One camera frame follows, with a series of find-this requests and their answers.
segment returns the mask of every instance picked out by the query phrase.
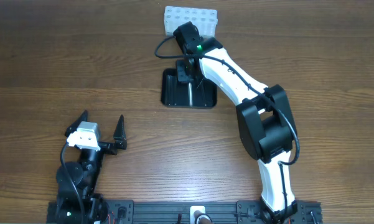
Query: black cable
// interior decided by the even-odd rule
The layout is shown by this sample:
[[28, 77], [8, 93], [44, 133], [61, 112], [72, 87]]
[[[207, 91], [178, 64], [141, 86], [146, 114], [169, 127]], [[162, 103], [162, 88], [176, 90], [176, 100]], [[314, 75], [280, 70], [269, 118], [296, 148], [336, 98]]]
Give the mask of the black cable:
[[61, 151], [61, 155], [60, 155], [61, 165], [62, 165], [62, 167], [64, 169], [65, 176], [67, 177], [68, 181], [70, 182], [70, 185], [72, 185], [72, 189], [75, 191], [76, 198], [77, 198], [77, 200], [79, 202], [80, 210], [81, 210], [81, 213], [82, 213], [82, 221], [81, 221], [81, 223], [84, 224], [84, 222], [83, 222], [84, 220], [83, 219], [85, 217], [85, 206], [83, 204], [82, 198], [79, 195], [79, 192], [76, 189], [75, 184], [73, 183], [72, 178], [70, 177], [69, 171], [68, 171], [67, 166], [65, 165], [65, 161], [63, 159], [63, 155], [65, 154], [65, 150], [67, 149], [67, 147], [68, 147], [68, 142], [66, 142], [63, 145], [63, 148], [62, 148], [62, 151]]
[[267, 96], [264, 96], [264, 94], [260, 93], [258, 90], [254, 89], [250, 83], [248, 83], [242, 76], [241, 74], [239, 74], [239, 72], [233, 68], [230, 64], [226, 63], [224, 60], [221, 60], [219, 58], [215, 58], [215, 57], [211, 57], [211, 56], [208, 56], [208, 55], [199, 55], [199, 54], [185, 54], [185, 55], [159, 55], [158, 54], [158, 50], [161, 48], [161, 46], [167, 42], [168, 40], [171, 40], [173, 39], [174, 36], [172, 37], [167, 37], [165, 38], [164, 40], [162, 40], [161, 43], [159, 43], [159, 45], [156, 47], [155, 49], [155, 56], [158, 57], [158, 58], [164, 58], [164, 59], [168, 59], [168, 58], [207, 58], [207, 59], [211, 59], [211, 60], [214, 60], [214, 61], [217, 61], [217, 62], [220, 62], [222, 65], [225, 65], [227, 66], [235, 75], [238, 76], [238, 78], [248, 87], [249, 90], [253, 91], [254, 93], [256, 93], [258, 96], [260, 96], [262, 99], [264, 99], [272, 108], [273, 110], [275, 110], [281, 117], [282, 119], [286, 122], [286, 124], [288, 125], [288, 128], [290, 129], [290, 131], [292, 132], [292, 136], [293, 136], [293, 139], [294, 139], [294, 143], [296, 145], [296, 151], [295, 151], [295, 155], [294, 155], [294, 158], [292, 161], [290, 162], [284, 162], [284, 161], [278, 161], [278, 165], [279, 165], [279, 168], [281, 170], [281, 179], [282, 179], [282, 187], [283, 187], [283, 194], [284, 194], [284, 199], [285, 199], [285, 212], [284, 212], [284, 220], [285, 220], [285, 217], [286, 217], [286, 211], [288, 209], [288, 198], [287, 198], [287, 193], [286, 193], [286, 187], [285, 187], [285, 178], [284, 178], [284, 172], [283, 172], [283, 165], [286, 165], [286, 166], [290, 166], [290, 165], [293, 165], [297, 162], [298, 158], [299, 158], [299, 155], [300, 155], [300, 142], [299, 142], [299, 138], [297, 137], [297, 134], [292, 126], [292, 124], [289, 122], [289, 120], [287, 119], [287, 117], [285, 116], [284, 113], [282, 113], [281, 110], [279, 110], [275, 103], [270, 100]]

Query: white pill organizer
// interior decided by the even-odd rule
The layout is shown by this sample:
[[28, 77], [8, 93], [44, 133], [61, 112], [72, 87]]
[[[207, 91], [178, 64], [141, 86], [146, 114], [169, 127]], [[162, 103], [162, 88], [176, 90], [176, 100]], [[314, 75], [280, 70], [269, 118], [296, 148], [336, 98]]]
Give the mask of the white pill organizer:
[[214, 37], [217, 25], [217, 10], [166, 6], [164, 28], [167, 36], [173, 35], [176, 28], [189, 21], [198, 28], [199, 35], [205, 38]]

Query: wooden table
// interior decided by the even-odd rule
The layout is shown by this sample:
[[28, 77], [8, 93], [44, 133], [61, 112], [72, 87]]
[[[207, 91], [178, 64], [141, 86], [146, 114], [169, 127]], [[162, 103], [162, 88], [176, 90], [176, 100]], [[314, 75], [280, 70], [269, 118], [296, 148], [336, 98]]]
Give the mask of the wooden table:
[[301, 140], [296, 197], [322, 202], [326, 223], [374, 223], [374, 1], [339, 0], [0, 0], [0, 222], [45, 222], [63, 133], [84, 109], [106, 141], [125, 116], [128, 149], [105, 158], [96, 190], [106, 198], [259, 199], [223, 93], [212, 110], [159, 101], [175, 64], [153, 54], [168, 5], [218, 10], [235, 62], [286, 89]]

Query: white arm segment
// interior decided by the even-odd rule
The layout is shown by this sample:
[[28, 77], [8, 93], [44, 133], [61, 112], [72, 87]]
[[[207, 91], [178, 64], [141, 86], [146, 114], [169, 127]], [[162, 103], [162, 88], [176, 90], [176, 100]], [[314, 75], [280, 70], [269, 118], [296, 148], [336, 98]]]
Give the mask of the white arm segment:
[[[211, 50], [207, 52], [206, 55], [226, 61], [226, 63], [230, 64], [234, 69], [236, 69], [254, 89], [258, 90], [260, 93], [264, 93], [264, 89], [267, 86], [256, 81], [245, 71], [243, 71], [242, 68], [240, 68], [230, 58], [224, 48]], [[242, 103], [242, 100], [245, 98], [253, 99], [257, 96], [256, 93], [248, 89], [248, 87], [237, 77], [237, 75], [232, 74], [231, 70], [229, 70], [226, 65], [222, 65], [220, 62], [209, 58], [202, 58], [199, 60], [199, 63], [200, 69], [205, 78], [211, 80], [218, 87], [220, 87], [235, 105]], [[265, 110], [262, 109], [259, 111], [259, 114], [264, 112]], [[258, 160], [261, 181], [263, 183], [263, 192], [261, 193], [261, 196], [265, 204], [274, 212], [285, 209], [281, 171], [279, 169], [278, 161], [288, 161], [290, 155], [291, 152], [282, 152], [278, 156], [272, 158], [271, 162], [268, 164], [265, 164], [262, 160]], [[289, 167], [283, 166], [283, 170], [289, 206], [294, 201], [294, 195], [291, 190]]]
[[[250, 83], [255, 90], [258, 90], [260, 93], [264, 93], [264, 89], [268, 87], [263, 83], [257, 82], [254, 78], [242, 70], [242, 68], [240, 68], [230, 58], [224, 48], [211, 50], [205, 55], [224, 60], [226, 63], [230, 64], [248, 83]], [[231, 70], [229, 70], [226, 65], [222, 65], [220, 62], [209, 58], [202, 58], [199, 60], [199, 63], [200, 69], [205, 78], [211, 80], [218, 87], [220, 87], [235, 105], [242, 103], [242, 100], [245, 98], [253, 99], [257, 96], [256, 93], [248, 89], [248, 87], [237, 77], [237, 75], [232, 74]]]
[[[263, 183], [263, 192], [261, 197], [264, 203], [273, 211], [285, 209], [285, 199], [282, 188], [281, 169], [278, 161], [289, 161], [291, 152], [282, 152], [278, 156], [271, 159], [271, 162], [265, 164], [261, 159], [258, 160], [261, 181]], [[294, 201], [292, 193], [291, 181], [289, 178], [289, 166], [283, 166], [285, 189], [287, 193], [288, 206]]]

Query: wood grain tabletop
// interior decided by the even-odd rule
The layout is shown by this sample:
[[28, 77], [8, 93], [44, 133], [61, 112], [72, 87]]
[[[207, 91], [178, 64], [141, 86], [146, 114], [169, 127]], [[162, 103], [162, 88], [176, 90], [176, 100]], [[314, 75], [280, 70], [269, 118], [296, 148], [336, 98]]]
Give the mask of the wood grain tabletop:
[[[155, 58], [166, 6], [218, 11], [216, 38], [260, 82], [287, 92], [301, 141], [299, 200], [325, 223], [374, 223], [374, 1], [0, 0], [0, 222], [45, 222], [63, 135], [81, 112], [128, 149], [107, 156], [96, 192], [142, 201], [258, 200], [257, 162], [235, 106], [166, 108]], [[178, 54], [175, 42], [164, 54]], [[69, 149], [66, 160], [75, 160]]]

